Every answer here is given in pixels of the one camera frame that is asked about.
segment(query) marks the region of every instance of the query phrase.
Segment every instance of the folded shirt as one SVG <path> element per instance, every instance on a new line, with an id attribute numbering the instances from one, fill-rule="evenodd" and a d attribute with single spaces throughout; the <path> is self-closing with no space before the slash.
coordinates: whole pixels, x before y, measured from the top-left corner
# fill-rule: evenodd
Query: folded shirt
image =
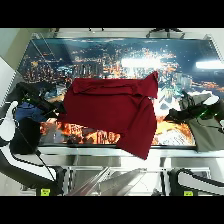
<path id="1" fill-rule="evenodd" d="M 77 78 L 58 121 L 118 133 L 117 147 L 146 159 L 157 128 L 148 98 L 157 98 L 157 79 L 157 72 L 143 80 Z"/>

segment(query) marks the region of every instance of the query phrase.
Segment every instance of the sticker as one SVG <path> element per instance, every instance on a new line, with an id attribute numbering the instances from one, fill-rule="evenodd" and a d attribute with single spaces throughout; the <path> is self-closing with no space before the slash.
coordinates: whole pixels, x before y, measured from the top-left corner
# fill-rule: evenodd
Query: sticker
<path id="1" fill-rule="evenodd" d="M 184 191 L 184 196 L 194 196 L 193 191 Z"/>
<path id="2" fill-rule="evenodd" d="M 50 192 L 50 189 L 41 189 L 40 196 L 49 196 Z"/>

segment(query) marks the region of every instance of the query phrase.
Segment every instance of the red shirt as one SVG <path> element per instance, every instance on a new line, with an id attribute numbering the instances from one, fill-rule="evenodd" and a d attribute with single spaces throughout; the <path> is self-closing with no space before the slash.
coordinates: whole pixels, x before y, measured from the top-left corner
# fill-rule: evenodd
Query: red shirt
<path id="1" fill-rule="evenodd" d="M 58 121 L 118 133 L 119 148 L 146 159 L 157 128 L 148 98 L 157 98 L 157 78 L 157 72 L 143 80 L 77 78 Z"/>

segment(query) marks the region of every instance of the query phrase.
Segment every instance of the olive green cloth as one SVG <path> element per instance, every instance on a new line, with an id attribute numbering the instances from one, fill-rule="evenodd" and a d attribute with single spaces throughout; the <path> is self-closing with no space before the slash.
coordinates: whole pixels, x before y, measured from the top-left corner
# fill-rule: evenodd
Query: olive green cloth
<path id="1" fill-rule="evenodd" d="M 195 104 L 207 100 L 211 94 L 201 94 L 193 96 Z M 187 99 L 179 102 L 181 110 L 186 109 L 188 106 Z M 214 119 L 202 120 L 198 118 L 198 122 L 205 126 L 221 127 L 221 125 Z M 216 128 L 202 127 L 196 119 L 189 121 L 192 134 L 195 138 L 198 152 L 209 152 L 224 150 L 224 134 L 220 133 Z"/>

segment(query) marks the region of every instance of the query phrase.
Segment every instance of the blue cloth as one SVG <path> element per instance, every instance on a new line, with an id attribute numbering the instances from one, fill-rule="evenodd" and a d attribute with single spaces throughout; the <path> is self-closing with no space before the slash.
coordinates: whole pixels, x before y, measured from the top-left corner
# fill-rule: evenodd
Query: blue cloth
<path id="1" fill-rule="evenodd" d="M 36 122 L 46 122 L 47 118 L 45 118 L 43 115 L 41 115 L 43 113 L 42 110 L 40 110 L 39 108 L 24 102 L 22 105 L 20 105 L 17 110 L 16 110 L 16 120 L 20 121 L 23 118 L 27 117 L 32 119 L 33 121 Z"/>

